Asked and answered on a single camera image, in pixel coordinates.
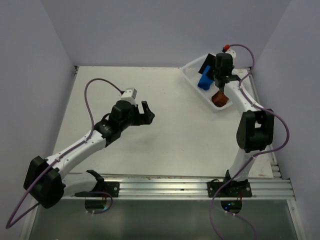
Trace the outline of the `blue towel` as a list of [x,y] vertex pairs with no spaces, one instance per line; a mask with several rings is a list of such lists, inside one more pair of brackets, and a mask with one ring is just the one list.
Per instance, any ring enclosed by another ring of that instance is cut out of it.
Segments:
[[197,83],[197,87],[204,90],[204,91],[208,91],[214,82],[212,79],[210,79],[207,76],[208,70],[209,70],[209,67],[207,67],[205,69],[203,74],[200,74],[201,76],[200,76],[200,79]]

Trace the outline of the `brown orange towel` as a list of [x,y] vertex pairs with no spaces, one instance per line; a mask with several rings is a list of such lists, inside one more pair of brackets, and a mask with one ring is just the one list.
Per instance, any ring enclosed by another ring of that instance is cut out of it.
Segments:
[[221,108],[228,103],[229,98],[223,92],[218,91],[211,97],[211,101],[216,107]]

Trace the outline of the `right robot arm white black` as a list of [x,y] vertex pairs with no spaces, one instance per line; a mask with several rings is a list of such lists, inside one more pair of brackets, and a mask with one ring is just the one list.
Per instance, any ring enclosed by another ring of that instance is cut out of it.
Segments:
[[233,74],[233,56],[229,53],[208,54],[198,73],[208,78],[224,94],[241,115],[236,132],[239,147],[232,166],[227,171],[229,180],[223,183],[223,192],[235,196],[240,190],[239,182],[246,181],[256,158],[273,141],[274,116],[254,106],[254,99],[240,85],[240,77]]

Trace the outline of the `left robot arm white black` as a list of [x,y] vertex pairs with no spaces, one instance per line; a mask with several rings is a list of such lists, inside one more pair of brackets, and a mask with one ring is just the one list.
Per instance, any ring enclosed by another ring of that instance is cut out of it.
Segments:
[[99,196],[106,192],[102,176],[94,170],[87,170],[76,177],[68,173],[94,153],[108,147],[121,137],[130,126],[150,125],[155,114],[148,103],[139,107],[126,100],[119,100],[82,139],[71,145],[64,152],[59,152],[45,159],[35,157],[29,164],[23,187],[45,209],[53,207],[60,199],[68,195],[87,192]]

